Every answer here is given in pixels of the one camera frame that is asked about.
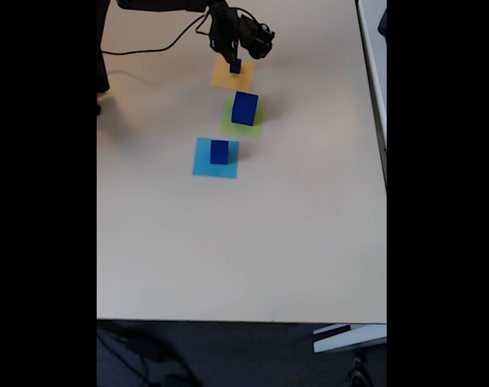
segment yellow square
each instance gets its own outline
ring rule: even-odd
[[[241,73],[230,73],[230,65],[226,63],[225,58],[219,56],[215,62],[211,86],[222,87],[223,89],[251,91],[251,82],[255,72],[255,62],[243,60],[241,62]]]

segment green square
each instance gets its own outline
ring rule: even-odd
[[[242,125],[241,123],[231,122],[231,111],[233,107],[234,101],[232,99],[226,99],[224,108],[222,109],[221,133],[230,135],[249,135],[250,137],[262,136],[263,103],[257,105],[255,125],[252,127]]]

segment blue cube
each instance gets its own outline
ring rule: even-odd
[[[228,164],[228,141],[213,139],[210,144],[210,163]]]
[[[231,122],[253,126],[259,96],[238,91],[235,94],[234,107],[231,111]]]
[[[233,74],[240,74],[241,73],[241,60],[237,59],[237,62],[235,64],[230,65],[230,72]]]

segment light blue square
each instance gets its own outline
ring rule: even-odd
[[[194,156],[193,175],[237,178],[238,141],[228,141],[228,164],[210,163],[210,144],[212,139],[198,138]]]

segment floor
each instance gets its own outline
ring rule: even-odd
[[[351,352],[314,354],[313,338],[294,335],[294,324],[240,322],[119,322],[169,343],[203,387],[345,387]],[[139,372],[140,358],[104,331],[104,341]],[[385,387],[386,345],[367,349],[375,387]],[[185,374],[176,362],[149,364],[149,381]],[[141,380],[97,341],[97,385],[140,386]],[[171,384],[190,386],[190,384]]]

